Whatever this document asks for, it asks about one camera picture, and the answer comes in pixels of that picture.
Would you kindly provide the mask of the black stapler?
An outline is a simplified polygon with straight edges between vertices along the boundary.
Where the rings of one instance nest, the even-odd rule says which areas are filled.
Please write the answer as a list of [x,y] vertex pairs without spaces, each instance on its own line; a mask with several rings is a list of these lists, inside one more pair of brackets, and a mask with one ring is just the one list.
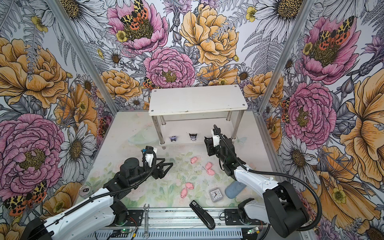
[[191,201],[190,208],[209,230],[213,230],[216,227],[214,218],[206,210],[204,210],[195,200]]

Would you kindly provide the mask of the pink toy centre lower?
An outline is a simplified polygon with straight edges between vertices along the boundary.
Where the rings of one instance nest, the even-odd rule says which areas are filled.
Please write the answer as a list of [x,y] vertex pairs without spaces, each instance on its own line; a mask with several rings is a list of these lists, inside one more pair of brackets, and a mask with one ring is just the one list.
[[181,198],[184,199],[188,195],[188,189],[183,188],[181,191]]

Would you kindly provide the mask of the silver drink can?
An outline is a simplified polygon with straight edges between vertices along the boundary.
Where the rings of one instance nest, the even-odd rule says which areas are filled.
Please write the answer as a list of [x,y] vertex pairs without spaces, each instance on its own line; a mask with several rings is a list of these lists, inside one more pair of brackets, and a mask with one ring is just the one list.
[[92,188],[89,186],[82,186],[79,189],[79,196],[82,198],[87,198],[92,195]]

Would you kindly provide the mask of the silver wrench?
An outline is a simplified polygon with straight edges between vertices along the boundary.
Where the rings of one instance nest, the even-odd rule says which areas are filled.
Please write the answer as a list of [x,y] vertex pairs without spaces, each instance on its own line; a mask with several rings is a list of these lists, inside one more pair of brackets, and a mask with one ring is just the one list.
[[150,209],[150,204],[145,204],[144,205],[145,225],[144,225],[143,238],[146,240],[149,238],[149,209]]

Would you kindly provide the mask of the purple round toy figure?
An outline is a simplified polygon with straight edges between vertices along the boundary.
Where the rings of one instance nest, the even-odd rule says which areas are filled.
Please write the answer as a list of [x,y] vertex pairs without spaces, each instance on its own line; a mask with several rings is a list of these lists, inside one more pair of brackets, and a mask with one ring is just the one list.
[[177,139],[178,139],[177,136],[170,136],[170,140],[171,140],[171,142],[176,142]]

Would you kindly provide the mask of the aluminium front rail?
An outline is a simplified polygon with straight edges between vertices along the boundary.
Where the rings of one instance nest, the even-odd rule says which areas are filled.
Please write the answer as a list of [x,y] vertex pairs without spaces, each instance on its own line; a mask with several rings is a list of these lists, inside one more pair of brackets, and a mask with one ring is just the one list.
[[[281,237],[267,224],[256,226],[226,226],[224,209],[206,208],[214,218],[216,227],[209,230],[190,207],[186,208],[150,208],[150,240],[280,240]],[[86,234],[84,240],[143,240],[145,219],[140,227],[103,227]],[[247,235],[247,231],[259,227],[260,233]],[[134,229],[131,235],[113,234],[118,229]]]

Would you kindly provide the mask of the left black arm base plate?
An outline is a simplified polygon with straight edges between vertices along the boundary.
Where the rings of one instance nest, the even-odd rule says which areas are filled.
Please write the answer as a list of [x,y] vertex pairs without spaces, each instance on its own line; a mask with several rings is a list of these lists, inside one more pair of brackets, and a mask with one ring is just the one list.
[[144,210],[127,210],[116,215],[115,227],[140,227],[144,219]]

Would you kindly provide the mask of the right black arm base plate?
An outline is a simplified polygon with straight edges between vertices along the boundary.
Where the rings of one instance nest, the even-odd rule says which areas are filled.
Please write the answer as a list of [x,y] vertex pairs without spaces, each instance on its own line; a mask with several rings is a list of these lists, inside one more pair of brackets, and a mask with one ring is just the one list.
[[224,221],[226,226],[260,226],[265,224],[260,220],[250,219],[246,216],[244,211],[239,209],[224,209]]

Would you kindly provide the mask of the black white kuromi toy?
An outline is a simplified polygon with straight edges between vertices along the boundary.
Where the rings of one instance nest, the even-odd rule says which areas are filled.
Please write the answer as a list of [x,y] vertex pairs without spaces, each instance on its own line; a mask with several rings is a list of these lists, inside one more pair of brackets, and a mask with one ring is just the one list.
[[189,134],[191,141],[195,142],[197,140],[198,134]]

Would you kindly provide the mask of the pink toy upper right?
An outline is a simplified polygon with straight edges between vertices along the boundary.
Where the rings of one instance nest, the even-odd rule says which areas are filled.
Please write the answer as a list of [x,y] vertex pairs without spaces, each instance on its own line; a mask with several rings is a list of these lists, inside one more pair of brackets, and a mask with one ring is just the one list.
[[205,169],[206,169],[206,170],[210,170],[210,169],[212,168],[212,166],[213,166],[213,164],[210,163],[210,162],[208,162],[208,163],[206,164],[206,166],[205,166]]

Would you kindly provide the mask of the small square white clock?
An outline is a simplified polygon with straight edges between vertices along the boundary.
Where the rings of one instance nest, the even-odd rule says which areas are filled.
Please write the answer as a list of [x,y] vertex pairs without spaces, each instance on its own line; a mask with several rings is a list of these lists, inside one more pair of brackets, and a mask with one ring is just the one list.
[[213,203],[221,201],[224,196],[219,188],[215,188],[209,191],[211,200]]

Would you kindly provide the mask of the pink toy centre upper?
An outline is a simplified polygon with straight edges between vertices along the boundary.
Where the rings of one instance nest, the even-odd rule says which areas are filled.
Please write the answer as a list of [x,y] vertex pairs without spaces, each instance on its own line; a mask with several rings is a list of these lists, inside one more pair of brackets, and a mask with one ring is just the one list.
[[194,189],[194,185],[192,183],[186,183],[185,186],[186,186],[186,188],[188,190],[193,190]]

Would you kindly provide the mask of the green circuit board left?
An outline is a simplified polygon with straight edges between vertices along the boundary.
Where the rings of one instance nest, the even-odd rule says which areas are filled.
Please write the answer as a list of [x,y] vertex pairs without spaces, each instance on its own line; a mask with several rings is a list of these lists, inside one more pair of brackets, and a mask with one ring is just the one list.
[[134,230],[134,229],[118,229],[118,230],[114,230],[113,234],[117,234],[117,235],[131,235],[135,231],[136,230]]

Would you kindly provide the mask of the white two-tier shelf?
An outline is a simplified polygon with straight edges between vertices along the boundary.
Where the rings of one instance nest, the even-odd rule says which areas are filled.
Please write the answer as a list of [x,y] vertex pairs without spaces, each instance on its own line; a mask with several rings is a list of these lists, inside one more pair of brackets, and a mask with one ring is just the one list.
[[[149,115],[165,148],[202,144],[205,137],[212,136],[214,125],[235,139],[247,108],[238,85],[156,89],[152,91]],[[191,141],[189,134],[198,134],[197,140]],[[171,142],[170,136],[177,136],[177,141]]]

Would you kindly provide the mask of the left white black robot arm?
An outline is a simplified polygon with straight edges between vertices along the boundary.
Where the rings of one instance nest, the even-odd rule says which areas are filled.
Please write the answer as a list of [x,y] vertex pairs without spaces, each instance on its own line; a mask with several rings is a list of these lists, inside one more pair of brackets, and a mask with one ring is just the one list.
[[164,158],[147,161],[128,158],[119,172],[93,195],[70,209],[45,220],[29,222],[23,240],[80,240],[107,226],[136,223],[122,199],[149,177],[162,179],[173,166]]

